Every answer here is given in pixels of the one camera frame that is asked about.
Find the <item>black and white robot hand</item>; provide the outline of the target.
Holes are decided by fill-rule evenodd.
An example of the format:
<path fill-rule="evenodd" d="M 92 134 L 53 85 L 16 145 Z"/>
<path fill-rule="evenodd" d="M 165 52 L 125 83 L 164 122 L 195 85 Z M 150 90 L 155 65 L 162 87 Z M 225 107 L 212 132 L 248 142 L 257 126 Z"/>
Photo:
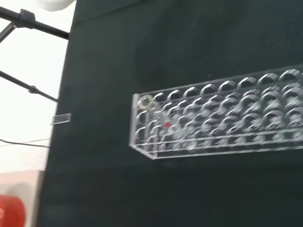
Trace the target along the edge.
<path fill-rule="evenodd" d="M 61 11 L 69 7 L 75 0 L 38 0 L 40 8 L 48 12 Z"/>

